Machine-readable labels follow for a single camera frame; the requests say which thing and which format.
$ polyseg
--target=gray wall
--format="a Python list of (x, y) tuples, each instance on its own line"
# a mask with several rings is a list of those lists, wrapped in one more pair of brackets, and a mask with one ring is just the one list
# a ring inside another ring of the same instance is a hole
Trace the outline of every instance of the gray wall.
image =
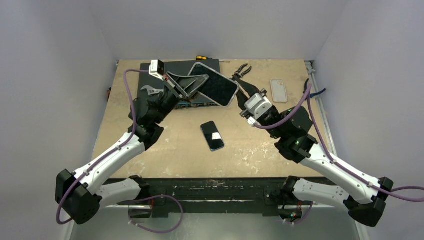
[(114, 59), (83, 0), (0, 3), (1, 239), (60, 239), (56, 175), (91, 159)]
[(118, 59), (314, 60), (347, 0), (89, 0)]
[[(395, 187), (424, 186), (424, 1), (355, 0), (316, 59), (340, 157)], [(422, 197), (422, 192), (401, 192)], [(389, 198), (371, 239), (422, 239), (422, 203)]]

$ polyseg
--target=screwdriver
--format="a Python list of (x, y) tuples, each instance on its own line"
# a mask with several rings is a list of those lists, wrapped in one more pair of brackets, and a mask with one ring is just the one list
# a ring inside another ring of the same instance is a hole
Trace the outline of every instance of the screwdriver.
[[(210, 57), (207, 56), (196, 56), (196, 60), (209, 60), (212, 59)], [(223, 60), (219, 60), (221, 63), (229, 63), (230, 61), (223, 61)]]

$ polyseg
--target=cable connector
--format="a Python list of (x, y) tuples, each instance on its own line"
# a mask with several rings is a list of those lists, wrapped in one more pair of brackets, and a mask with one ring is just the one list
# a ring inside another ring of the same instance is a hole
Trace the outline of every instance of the cable connector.
[(249, 117), (247, 119), (247, 123), (251, 126), (251, 127), (255, 127), (255, 123), (257, 123), (257, 121), (253, 118), (253, 117)]

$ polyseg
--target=wooden board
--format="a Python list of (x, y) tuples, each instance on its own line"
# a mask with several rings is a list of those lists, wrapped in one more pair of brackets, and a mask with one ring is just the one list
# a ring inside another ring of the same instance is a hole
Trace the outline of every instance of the wooden board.
[[(248, 63), (252, 71), (243, 80), (268, 91), (272, 101), (270, 80), (282, 79), (287, 89), (288, 102), (274, 103), (279, 111), (294, 107), (303, 95), (308, 72), (303, 60), (230, 60), (220, 63), (221, 73), (227, 77), (242, 64)], [(100, 127), (93, 158), (103, 153), (131, 126), (128, 118), (130, 104), (123, 82), (123, 72), (140, 69), (141, 63), (150, 61), (121, 60), (113, 82), (110, 99)], [(137, 96), (139, 74), (127, 76), (131, 93)], [(325, 134), (319, 107), (312, 100), (312, 109), (321, 132)], [(158, 142), (117, 171), (113, 178), (140, 175), (144, 178), (219, 178), (219, 177), (315, 177), (316, 171), (284, 159), (274, 147), (275, 139), (265, 130), (249, 126), (240, 116), (235, 99), (229, 107), (202, 107), (178, 109), (171, 112), (160, 124), (165, 128)], [(200, 125), (214, 121), (225, 147), (210, 151)], [(317, 137), (315, 129), (309, 132)]]

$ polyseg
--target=gray floor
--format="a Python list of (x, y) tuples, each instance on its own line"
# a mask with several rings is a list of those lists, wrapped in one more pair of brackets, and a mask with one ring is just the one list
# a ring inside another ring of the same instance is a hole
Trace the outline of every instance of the gray floor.
[[(144, 226), (171, 228), (179, 214), (147, 219)], [(75, 225), (72, 240), (358, 240), (355, 222), (334, 208), (313, 208), (309, 217), (294, 227), (278, 217), (261, 214), (185, 214), (181, 226), (168, 234), (154, 234), (128, 225), (127, 209), (106, 208), (89, 222)]]

